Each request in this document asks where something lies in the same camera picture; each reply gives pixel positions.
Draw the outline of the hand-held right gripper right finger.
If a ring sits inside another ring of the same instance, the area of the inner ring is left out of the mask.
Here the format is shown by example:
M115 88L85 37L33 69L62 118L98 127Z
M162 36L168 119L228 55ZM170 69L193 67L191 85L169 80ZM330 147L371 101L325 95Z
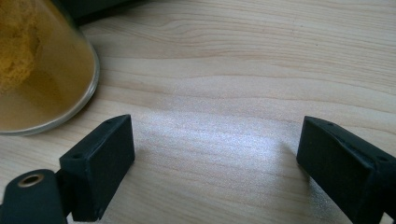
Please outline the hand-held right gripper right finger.
M305 117L296 160L354 224L396 224L396 158L339 125Z

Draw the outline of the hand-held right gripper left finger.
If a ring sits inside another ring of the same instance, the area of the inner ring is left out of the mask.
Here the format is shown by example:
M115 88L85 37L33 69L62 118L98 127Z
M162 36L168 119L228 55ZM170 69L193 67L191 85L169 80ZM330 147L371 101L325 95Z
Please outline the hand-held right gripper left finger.
M80 222L102 218L133 162L131 116L102 122L60 158L64 211Z

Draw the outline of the dark grey corner rack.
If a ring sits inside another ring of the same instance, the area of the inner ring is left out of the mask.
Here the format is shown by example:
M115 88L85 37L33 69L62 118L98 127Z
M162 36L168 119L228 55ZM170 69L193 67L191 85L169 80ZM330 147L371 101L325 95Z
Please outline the dark grey corner rack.
M59 0L77 25L100 20L129 7L141 6L149 0Z

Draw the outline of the white-lidded glass jar orange powder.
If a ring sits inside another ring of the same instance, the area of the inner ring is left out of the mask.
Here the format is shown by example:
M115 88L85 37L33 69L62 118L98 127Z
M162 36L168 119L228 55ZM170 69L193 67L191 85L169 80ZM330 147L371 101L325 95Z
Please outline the white-lidded glass jar orange powder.
M0 0L0 134L52 129L97 87L97 54L58 0Z

